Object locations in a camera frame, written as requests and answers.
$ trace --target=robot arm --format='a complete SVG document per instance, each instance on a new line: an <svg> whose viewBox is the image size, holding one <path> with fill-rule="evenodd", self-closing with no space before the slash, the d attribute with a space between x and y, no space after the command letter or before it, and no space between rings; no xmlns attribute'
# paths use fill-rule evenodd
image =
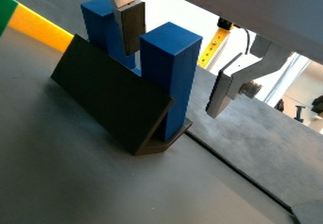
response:
<svg viewBox="0 0 323 224"><path fill-rule="evenodd" d="M138 37L145 33L145 3L140 0L109 0L120 28L126 55L138 50Z"/></svg>

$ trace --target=black holder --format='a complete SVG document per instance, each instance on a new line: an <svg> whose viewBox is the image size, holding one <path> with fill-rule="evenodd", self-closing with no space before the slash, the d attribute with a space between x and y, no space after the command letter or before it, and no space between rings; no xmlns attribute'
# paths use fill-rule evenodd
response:
<svg viewBox="0 0 323 224"><path fill-rule="evenodd" d="M78 35L52 79L133 155L165 151L192 125L185 119L168 141L156 138L172 98Z"/></svg>

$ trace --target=blue pillar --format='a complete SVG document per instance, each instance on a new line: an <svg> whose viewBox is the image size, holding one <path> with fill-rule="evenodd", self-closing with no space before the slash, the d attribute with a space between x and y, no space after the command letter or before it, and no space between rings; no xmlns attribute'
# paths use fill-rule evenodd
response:
<svg viewBox="0 0 323 224"><path fill-rule="evenodd" d="M157 129L164 141L184 123L200 43L200 36L172 23L140 37L142 78L174 100Z"/></svg>
<svg viewBox="0 0 323 224"><path fill-rule="evenodd" d="M134 70L134 54L126 56L113 8L108 0L92 0L80 5L88 40L128 69Z"/></svg>

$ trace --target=yellow stripe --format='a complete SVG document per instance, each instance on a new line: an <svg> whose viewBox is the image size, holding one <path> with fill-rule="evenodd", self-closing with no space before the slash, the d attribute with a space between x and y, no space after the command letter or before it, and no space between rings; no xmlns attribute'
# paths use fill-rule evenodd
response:
<svg viewBox="0 0 323 224"><path fill-rule="evenodd" d="M208 45L206 45L206 47L204 49L204 52L201 53L201 55L200 55L200 57L197 59L197 65L201 68L206 67L206 64L208 64L210 58L213 57L213 55L214 55L214 53L216 53L216 51L218 49L220 44L222 43L227 35L229 34L229 30L225 30L222 28L217 29L214 37L210 40L210 42L208 43Z"/></svg>
<svg viewBox="0 0 323 224"><path fill-rule="evenodd" d="M9 21L9 27L64 52L73 35L18 4Z"/></svg>

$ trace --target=green panel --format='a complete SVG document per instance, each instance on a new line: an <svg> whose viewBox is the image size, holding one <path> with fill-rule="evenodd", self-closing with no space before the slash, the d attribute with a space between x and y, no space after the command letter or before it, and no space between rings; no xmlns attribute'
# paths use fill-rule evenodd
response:
<svg viewBox="0 0 323 224"><path fill-rule="evenodd" d="M14 13L16 6L14 0L0 0L0 36Z"/></svg>

